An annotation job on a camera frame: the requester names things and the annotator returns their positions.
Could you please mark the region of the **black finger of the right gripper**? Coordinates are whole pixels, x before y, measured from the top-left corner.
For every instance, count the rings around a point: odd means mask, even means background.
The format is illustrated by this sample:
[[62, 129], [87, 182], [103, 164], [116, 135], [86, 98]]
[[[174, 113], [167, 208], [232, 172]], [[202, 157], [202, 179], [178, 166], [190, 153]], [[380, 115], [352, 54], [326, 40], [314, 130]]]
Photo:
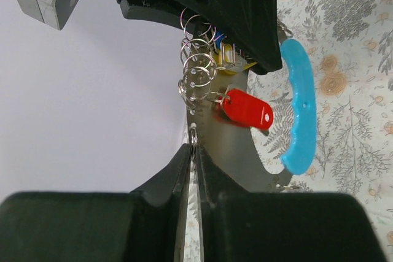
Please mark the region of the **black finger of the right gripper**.
[[256, 61], [265, 75], [282, 68], [277, 0], [117, 0], [123, 16], [181, 28], [181, 13], [199, 15]]

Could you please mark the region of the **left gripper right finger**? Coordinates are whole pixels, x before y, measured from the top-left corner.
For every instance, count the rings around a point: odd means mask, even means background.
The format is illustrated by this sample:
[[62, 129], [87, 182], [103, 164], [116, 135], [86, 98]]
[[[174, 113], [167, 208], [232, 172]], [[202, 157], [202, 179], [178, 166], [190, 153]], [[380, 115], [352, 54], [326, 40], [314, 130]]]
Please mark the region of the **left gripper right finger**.
[[361, 204], [343, 193], [251, 193], [196, 150], [205, 261], [386, 261]]

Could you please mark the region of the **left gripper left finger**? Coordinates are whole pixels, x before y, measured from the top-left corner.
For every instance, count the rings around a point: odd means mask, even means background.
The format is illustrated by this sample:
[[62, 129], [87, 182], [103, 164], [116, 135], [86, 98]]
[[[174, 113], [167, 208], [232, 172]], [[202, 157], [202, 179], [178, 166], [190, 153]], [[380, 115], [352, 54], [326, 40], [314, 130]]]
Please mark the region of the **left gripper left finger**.
[[2, 261], [179, 261], [191, 148], [128, 193], [22, 191], [1, 203]]

